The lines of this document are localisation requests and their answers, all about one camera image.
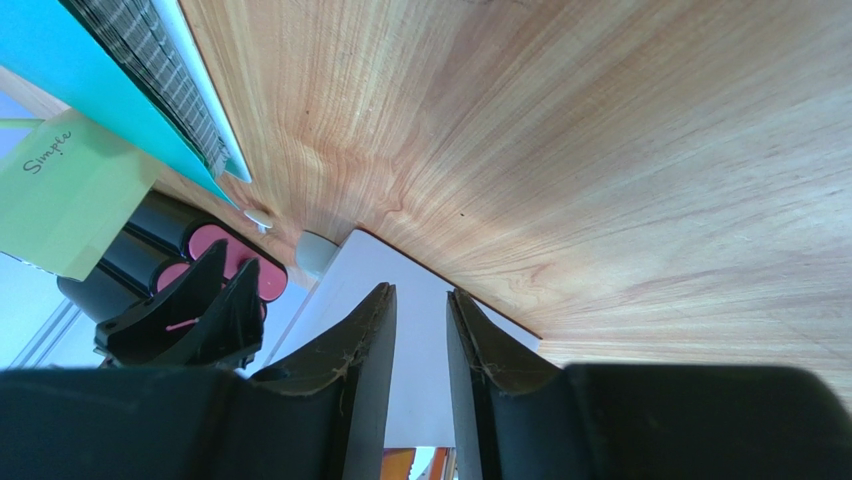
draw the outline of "wood grain surface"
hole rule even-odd
[[[852,404],[852,3],[181,3],[285,262],[363,227],[554,362],[792,364]]]

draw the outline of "black cylinder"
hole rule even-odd
[[[152,190],[130,216],[126,228],[167,251],[186,257],[192,232],[213,222],[215,219],[210,214]]]
[[[96,266],[82,282],[58,277],[56,285],[65,298],[97,323],[115,318],[146,296]]]
[[[166,253],[147,241],[122,230],[104,252],[101,265],[146,295],[157,291],[160,273],[181,257]]]

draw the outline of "teal folder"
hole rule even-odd
[[[0,64],[236,206],[172,124],[57,0],[7,0]]]

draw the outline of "wooden table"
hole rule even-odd
[[[181,3],[285,263],[362,227],[554,362],[794,364],[852,405],[852,3]]]

